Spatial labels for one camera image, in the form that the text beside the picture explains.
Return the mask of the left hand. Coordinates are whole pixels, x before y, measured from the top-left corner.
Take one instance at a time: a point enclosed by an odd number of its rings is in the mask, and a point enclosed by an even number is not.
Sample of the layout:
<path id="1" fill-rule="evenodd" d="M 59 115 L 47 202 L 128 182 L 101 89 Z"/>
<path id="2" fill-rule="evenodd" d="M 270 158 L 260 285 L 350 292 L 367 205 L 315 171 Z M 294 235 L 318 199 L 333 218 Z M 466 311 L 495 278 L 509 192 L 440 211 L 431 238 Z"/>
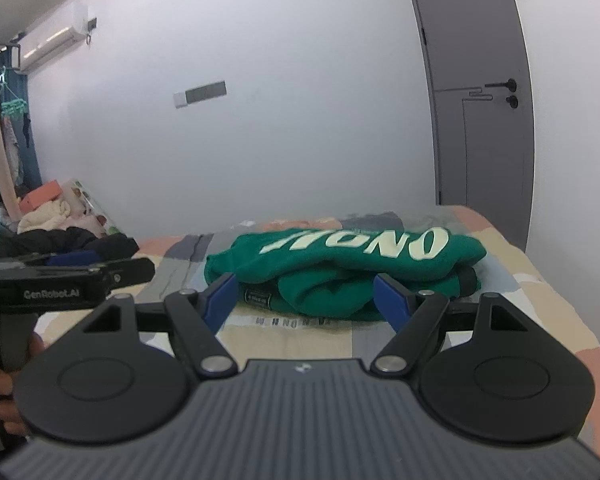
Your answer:
<path id="1" fill-rule="evenodd" d="M 8 434 L 24 437 L 26 426 L 12 400 L 12 386 L 16 373 L 7 374 L 0 370 L 0 422 Z"/>

